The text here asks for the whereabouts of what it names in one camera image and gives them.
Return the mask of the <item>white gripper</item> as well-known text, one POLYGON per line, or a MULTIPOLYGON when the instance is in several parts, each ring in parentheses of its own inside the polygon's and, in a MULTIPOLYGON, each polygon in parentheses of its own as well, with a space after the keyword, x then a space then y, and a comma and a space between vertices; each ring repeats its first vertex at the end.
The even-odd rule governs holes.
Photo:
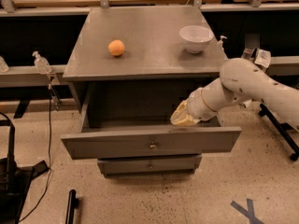
POLYGON ((176 126, 193 126, 199 121, 209 121, 217 115, 204 100, 203 88, 193 91, 187 101, 182 101, 171 116, 171 123, 176 126))

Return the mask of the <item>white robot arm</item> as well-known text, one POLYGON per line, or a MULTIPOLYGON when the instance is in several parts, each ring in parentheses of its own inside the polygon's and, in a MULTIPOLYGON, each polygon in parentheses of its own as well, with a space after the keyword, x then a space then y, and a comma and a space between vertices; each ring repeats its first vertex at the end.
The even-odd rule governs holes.
POLYGON ((259 101, 299 131, 299 90, 275 81, 242 58, 226 61, 220 76, 193 91, 179 104, 170 121, 177 126, 193 126, 214 118, 226 106, 247 100, 259 101))

